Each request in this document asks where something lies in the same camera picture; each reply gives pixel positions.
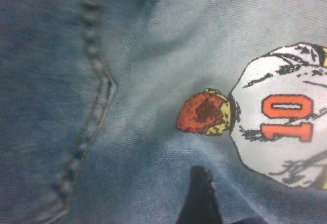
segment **cartoon figure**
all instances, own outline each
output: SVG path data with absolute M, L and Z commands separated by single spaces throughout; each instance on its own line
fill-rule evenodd
M 207 88 L 181 107 L 178 129 L 228 131 L 241 162 L 289 187 L 327 190 L 327 48 L 298 43 L 253 60 L 226 97 Z

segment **black outline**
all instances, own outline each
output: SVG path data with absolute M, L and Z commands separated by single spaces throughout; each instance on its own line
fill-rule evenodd
M 267 78 L 270 78 L 270 77 L 273 77 L 274 75 L 271 74 L 271 73 L 266 73 L 262 78 L 259 78 L 259 79 L 254 79 L 252 81 L 250 81 L 247 85 L 245 85 L 243 88 L 247 88 L 247 87 L 251 87 L 253 86 L 254 84 L 256 83 L 259 83 L 259 82 L 262 82 L 264 80 L 266 80 Z
M 314 85 L 314 86 L 320 86 L 320 87 L 327 88 L 327 85 L 324 85 L 324 84 L 320 84 L 320 83 L 316 83 L 316 82 L 310 82 L 310 81 L 303 81 L 303 82 L 307 83 L 307 84 Z
M 234 130 L 234 126 L 235 126 L 235 120 L 237 118 L 237 105 L 236 102 L 234 100 L 234 96 L 229 93 L 228 97 L 227 97 L 229 103 L 230 103 L 230 126 L 229 126 L 229 132 L 232 133 Z
M 308 169 L 309 167 L 326 167 L 327 164 L 324 165 L 315 165 L 316 163 L 318 163 L 319 161 L 322 161 L 324 159 L 327 158 L 327 150 L 322 151 L 316 155 L 313 155 L 305 160 L 286 160 L 284 161 L 284 165 L 282 165 L 282 167 L 284 167 L 285 169 L 277 172 L 277 173 L 272 173 L 269 172 L 269 175 L 271 176 L 281 176 L 284 175 L 286 173 L 289 173 L 289 178 L 287 179 L 282 179 L 282 181 L 285 184 L 293 184 L 298 182 L 299 180 L 303 179 L 304 176 L 303 175 L 297 175 L 303 171 L 305 171 L 306 169 Z

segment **jeans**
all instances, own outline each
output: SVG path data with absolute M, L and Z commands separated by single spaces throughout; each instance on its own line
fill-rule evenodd
M 327 46 L 327 0 L 0 2 L 0 223 L 175 223 L 194 165 L 224 223 L 327 222 L 326 192 L 176 128 L 187 97 L 228 94 L 251 60 Z

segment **white jersey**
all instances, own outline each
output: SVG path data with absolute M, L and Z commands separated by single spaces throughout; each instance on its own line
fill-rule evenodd
M 241 161 L 289 187 L 314 184 L 327 166 L 324 51 L 305 43 L 276 49 L 252 61 L 231 91 Z

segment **number 10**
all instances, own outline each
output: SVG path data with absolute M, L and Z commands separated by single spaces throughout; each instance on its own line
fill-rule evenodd
M 305 118 L 312 113 L 313 101 L 304 95 L 270 95 L 262 101 L 262 113 L 268 118 Z M 312 123 L 299 125 L 261 124 L 261 133 L 269 140 L 275 136 L 299 137 L 309 142 L 312 136 Z

